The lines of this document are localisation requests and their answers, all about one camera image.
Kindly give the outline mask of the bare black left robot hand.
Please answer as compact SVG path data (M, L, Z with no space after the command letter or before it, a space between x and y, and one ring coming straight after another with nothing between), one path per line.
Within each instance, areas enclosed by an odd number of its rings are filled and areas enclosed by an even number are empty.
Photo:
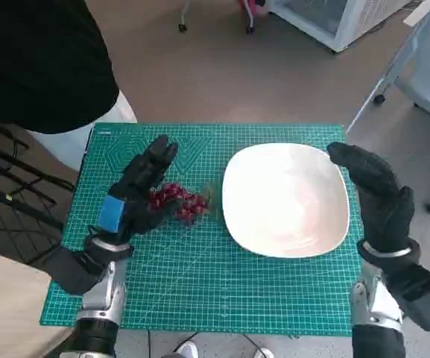
M124 245L134 234L145 234L173 215L180 206L170 199L160 207L151 203L151 190L162 183L165 172L177 154L178 144L163 134L143 153L137 154L103 200L96 226L89 237L111 245Z

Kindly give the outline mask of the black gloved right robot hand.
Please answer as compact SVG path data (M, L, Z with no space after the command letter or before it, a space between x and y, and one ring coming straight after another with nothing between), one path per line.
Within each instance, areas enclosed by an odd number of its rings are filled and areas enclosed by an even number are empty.
M356 186L365 241L381 253L407 249L413 189L400 186L391 166L361 147L333 142L327 152L334 164L347 169Z

